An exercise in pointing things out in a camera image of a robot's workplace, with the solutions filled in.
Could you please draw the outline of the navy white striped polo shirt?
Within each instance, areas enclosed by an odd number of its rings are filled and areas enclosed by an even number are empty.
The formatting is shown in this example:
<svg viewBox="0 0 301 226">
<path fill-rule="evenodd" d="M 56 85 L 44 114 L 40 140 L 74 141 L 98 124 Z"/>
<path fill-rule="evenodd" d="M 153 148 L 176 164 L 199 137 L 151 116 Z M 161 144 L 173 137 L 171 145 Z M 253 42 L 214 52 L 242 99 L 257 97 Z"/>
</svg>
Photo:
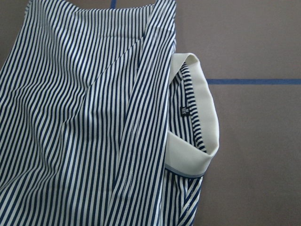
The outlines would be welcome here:
<svg viewBox="0 0 301 226">
<path fill-rule="evenodd" d="M 3 226 L 191 226 L 219 148 L 174 0 L 31 0 L 0 71 Z"/>
</svg>

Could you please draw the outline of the brown paper table mat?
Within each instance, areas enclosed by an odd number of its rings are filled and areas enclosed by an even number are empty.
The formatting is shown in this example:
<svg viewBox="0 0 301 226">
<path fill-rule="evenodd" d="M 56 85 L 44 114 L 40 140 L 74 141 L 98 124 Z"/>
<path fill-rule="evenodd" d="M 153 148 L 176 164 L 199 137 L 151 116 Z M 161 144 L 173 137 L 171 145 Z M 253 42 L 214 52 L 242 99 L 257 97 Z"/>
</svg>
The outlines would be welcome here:
<svg viewBox="0 0 301 226">
<path fill-rule="evenodd" d="M 301 3 L 179 0 L 177 50 L 201 61 L 220 123 L 196 226 L 301 223 Z"/>
</svg>

